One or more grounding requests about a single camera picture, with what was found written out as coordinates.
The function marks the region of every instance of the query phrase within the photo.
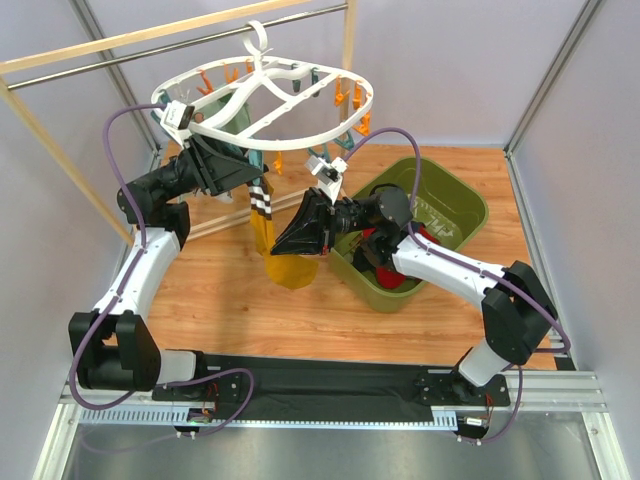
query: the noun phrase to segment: wooden frame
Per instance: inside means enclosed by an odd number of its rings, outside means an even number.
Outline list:
[[[245,5],[242,7],[231,8],[220,12],[214,12],[207,15],[180,20],[177,22],[159,25],[156,27],[146,28],[129,32],[121,35],[115,35],[92,42],[81,43],[70,47],[57,50],[51,50],[36,55],[17,58],[0,62],[0,96],[11,107],[16,116],[25,124],[25,126],[33,133],[38,141],[46,148],[49,154],[60,165],[71,181],[80,189],[87,197],[89,202],[98,210],[100,215],[113,227],[113,229],[129,244],[133,244],[133,239],[124,225],[109,209],[104,201],[97,194],[88,180],[75,166],[73,161],[65,153],[64,149],[55,141],[48,130],[40,123],[35,115],[29,110],[25,103],[13,91],[9,90],[6,81],[2,77],[3,74],[18,72],[29,68],[52,64],[88,55],[95,52],[101,52],[115,47],[125,45],[133,45],[136,43],[160,38],[179,32],[186,32],[196,28],[213,25],[216,23],[235,20],[249,15],[269,12],[279,8],[289,7],[307,3],[310,0],[264,0],[262,2]],[[344,26],[344,44],[342,55],[342,68],[350,70],[353,62],[353,46],[355,37],[355,18],[356,18],[356,1],[345,0],[345,26]],[[343,91],[350,89],[350,86],[344,85]],[[348,115],[349,101],[345,101],[340,110],[340,120],[344,120]],[[297,205],[302,198],[304,191],[295,192],[291,195],[274,200],[272,206],[273,211],[283,210],[285,208]],[[248,210],[236,212],[232,215],[226,215],[214,220],[210,220],[199,225],[195,225],[191,232],[190,239],[199,238],[211,233],[218,232],[234,225],[240,225],[249,219]]]

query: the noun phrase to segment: green basket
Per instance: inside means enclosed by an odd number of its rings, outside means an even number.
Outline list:
[[[367,197],[381,183],[394,183],[407,193],[413,188],[415,157],[403,158],[373,179],[353,198]],[[487,223],[487,202],[469,185],[427,158],[422,159],[422,180],[418,190],[414,219],[426,225],[429,234],[451,250],[460,250]],[[341,235],[329,254],[329,267],[358,296],[378,312],[400,310],[427,282],[407,279],[394,289],[376,281],[374,272],[361,273],[351,262],[362,238],[361,232]]]

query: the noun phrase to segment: yellow cloth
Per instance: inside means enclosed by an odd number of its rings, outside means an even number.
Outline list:
[[[290,290],[306,287],[316,277],[318,262],[300,255],[271,255],[276,243],[273,221],[251,210],[250,223],[256,232],[256,250],[264,257],[271,281]]]

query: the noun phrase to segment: white wall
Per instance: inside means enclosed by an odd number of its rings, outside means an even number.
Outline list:
[[[11,2],[0,22],[3,60],[87,40],[64,1]],[[93,72],[19,95],[115,206],[117,187],[100,132],[122,105],[106,74]],[[75,311],[90,310],[102,295],[123,241],[3,102],[0,124],[0,477],[27,479],[71,364],[69,319]],[[116,127],[115,153],[130,178],[143,171],[150,153],[130,120]]]
[[[640,3],[608,0],[516,154],[583,369],[640,478]]]
[[[91,0],[106,34],[247,4],[248,0]],[[259,20],[339,4],[315,0],[260,15]],[[551,63],[583,0],[361,0],[354,70],[374,86],[372,126],[401,126],[421,143],[503,145]],[[225,22],[118,49],[133,52],[167,41],[214,33]],[[339,66],[343,14],[269,29],[274,55]],[[238,37],[139,60],[123,66],[138,99],[196,65],[245,53]],[[337,117],[331,92],[293,117],[276,138],[326,129]],[[383,142],[400,142],[396,137]]]

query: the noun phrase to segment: red cloth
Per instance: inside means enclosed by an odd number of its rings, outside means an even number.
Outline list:
[[[362,236],[364,238],[367,238],[369,235],[375,232],[375,230],[375,228],[367,228],[366,230],[362,231]],[[427,240],[440,245],[440,242],[434,236],[430,235],[423,226],[420,226],[420,230],[418,230],[418,233],[425,237]],[[406,277],[401,273],[394,272],[384,267],[376,267],[376,280],[382,288],[387,288],[389,290],[398,288],[400,285],[402,285],[402,282],[404,282],[405,279]]]

